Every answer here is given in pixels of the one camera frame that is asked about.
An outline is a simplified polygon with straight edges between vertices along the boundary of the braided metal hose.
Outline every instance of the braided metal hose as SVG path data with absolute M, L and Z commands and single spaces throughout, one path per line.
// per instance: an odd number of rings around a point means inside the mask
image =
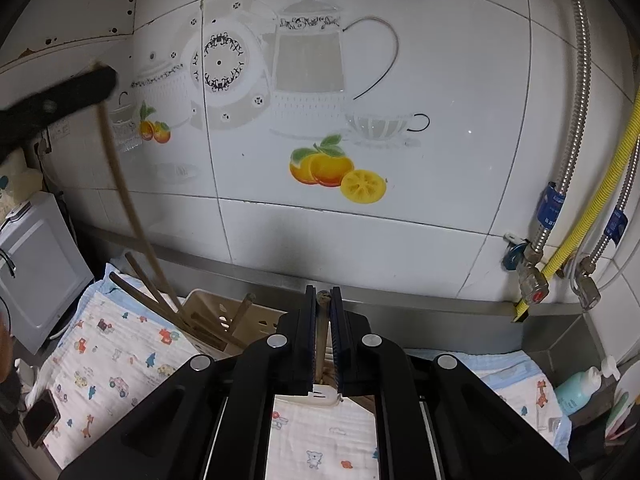
M 569 134 L 562 163 L 556 176 L 556 191 L 565 196 L 569 189 L 575 164 L 578 160 L 584 124 L 587 120 L 587 106 L 591 85 L 591 41 L 589 38 L 589 24 L 584 0 L 571 0 L 574 8 L 575 39 L 577 43 L 577 67 L 575 81 L 574 108 L 569 126 Z M 540 225 L 536 236 L 531 242 L 531 249 L 542 254 L 551 229 Z
M 624 212 L 626 207 L 626 202 L 629 200 L 629 194 L 631 193 L 631 187 L 634 184 L 634 179 L 636 178 L 636 172 L 638 170 L 638 159 L 640 158 L 640 137 L 636 141 L 636 145 L 634 147 L 633 152 L 631 153 L 631 158 L 629 159 L 629 165 L 626 167 L 626 175 L 625 181 L 622 184 L 622 189 L 620 190 L 620 195 L 618 196 L 618 203 L 616 204 L 616 209 Z M 609 243 L 610 238 L 603 233 L 600 236 L 600 240 L 591 251 L 591 255 L 589 256 L 589 263 L 591 267 L 595 268 L 597 261 L 602 256 L 604 249 L 607 248 L 607 244 Z

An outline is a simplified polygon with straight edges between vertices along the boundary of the smartphone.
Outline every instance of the smartphone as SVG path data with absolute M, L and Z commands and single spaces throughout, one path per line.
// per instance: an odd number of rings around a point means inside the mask
M 56 401 L 49 390 L 45 390 L 36 403 L 24 416 L 22 426 L 31 447 L 38 447 L 47 436 L 47 433 L 60 420 L 60 412 Z

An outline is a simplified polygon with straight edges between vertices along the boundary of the yellow gas hose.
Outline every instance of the yellow gas hose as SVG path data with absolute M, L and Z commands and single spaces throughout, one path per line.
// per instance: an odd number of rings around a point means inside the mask
M 609 201 L 612 193 L 618 186 L 623 171 L 625 171 L 625 166 L 634 150 L 638 136 L 640 136 L 640 89 L 638 89 L 634 108 L 631 112 L 629 122 L 626 125 L 625 133 L 618 144 L 611 164 L 607 168 L 604 179 L 600 183 L 600 186 L 598 186 L 596 194 L 589 202 L 586 211 L 582 214 L 577 224 L 567 238 L 564 239 L 562 245 L 558 247 L 558 250 L 551 257 L 548 264 L 542 269 L 542 274 L 545 275 L 547 280 L 551 280 L 556 270 L 558 270 L 571 253 L 575 251 L 575 248 L 580 244 L 591 228 L 591 225 L 596 221 L 596 218 L 598 218 L 598 215 Z M 528 309 L 529 305 L 524 300 L 520 300 L 516 305 L 516 316 L 513 320 L 520 320 Z

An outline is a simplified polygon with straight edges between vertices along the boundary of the cartoon print cloth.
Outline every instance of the cartoon print cloth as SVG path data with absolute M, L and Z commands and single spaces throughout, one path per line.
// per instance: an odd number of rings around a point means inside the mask
M 522 350 L 497 355 L 469 355 L 427 349 L 406 349 L 406 352 L 428 360 L 440 354 L 455 355 L 569 460 L 571 421 L 562 413 L 549 379 Z
M 309 406 L 276 396 L 266 480 L 378 478 L 376 419 L 350 399 Z
M 56 399 L 60 421 L 44 444 L 61 468 L 199 353 L 175 326 L 119 289 L 111 271 L 107 264 L 105 278 L 85 290 L 27 397 L 31 407 L 48 388 Z M 140 280 L 121 277 L 148 294 Z

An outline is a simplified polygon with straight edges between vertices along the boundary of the lemon slice illustration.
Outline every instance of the lemon slice illustration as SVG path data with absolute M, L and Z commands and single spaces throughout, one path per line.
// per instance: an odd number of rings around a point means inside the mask
M 386 183 L 385 179 L 373 171 L 353 170 L 343 177 L 340 191 L 352 202 L 371 204 L 383 197 Z

